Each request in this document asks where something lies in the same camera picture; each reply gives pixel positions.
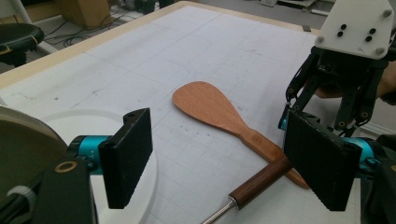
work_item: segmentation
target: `metal shaft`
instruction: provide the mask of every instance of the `metal shaft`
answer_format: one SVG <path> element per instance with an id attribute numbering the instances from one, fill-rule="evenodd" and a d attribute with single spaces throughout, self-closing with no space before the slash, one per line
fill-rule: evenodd
<path id="1" fill-rule="evenodd" d="M 221 218 L 228 211 L 230 211 L 233 208 L 237 208 L 237 207 L 238 207 L 238 205 L 236 204 L 236 201 L 232 197 L 229 197 L 229 201 L 227 202 L 227 204 L 224 205 L 224 207 L 220 208 L 219 211 L 215 212 L 212 216 L 210 216 L 202 224 L 215 223 L 219 218 Z"/>

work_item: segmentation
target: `floor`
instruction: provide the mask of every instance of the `floor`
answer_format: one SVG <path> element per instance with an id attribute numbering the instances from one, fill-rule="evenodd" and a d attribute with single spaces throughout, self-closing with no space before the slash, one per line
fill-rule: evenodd
<path id="1" fill-rule="evenodd" d="M 234 11 L 240 11 L 247 14 L 261 16 L 273 20 L 290 22 L 298 25 L 308 25 L 314 29 L 320 29 L 325 16 L 311 13 L 311 9 L 322 9 L 330 11 L 331 5 L 324 2 L 316 2 L 310 8 L 296 8 L 290 6 L 275 5 L 268 7 L 261 4 L 258 0 L 200 0 L 201 4 L 214 7 L 223 7 Z M 143 16 L 142 13 L 136 11 L 128 11 L 119 7 L 111 8 L 111 15 L 115 18 L 114 22 L 108 26 L 104 26 L 93 30 L 82 30 L 75 24 L 65 21 L 61 16 L 50 18 L 36 23 L 46 34 L 45 41 L 54 46 L 56 49 L 66 48 L 86 38 L 105 32 L 114 28 L 123 22 L 135 20 Z M 30 51 L 27 53 L 27 62 L 34 61 L 45 56 L 46 53 Z M 13 69 L 12 65 L 0 63 L 0 74 Z"/>

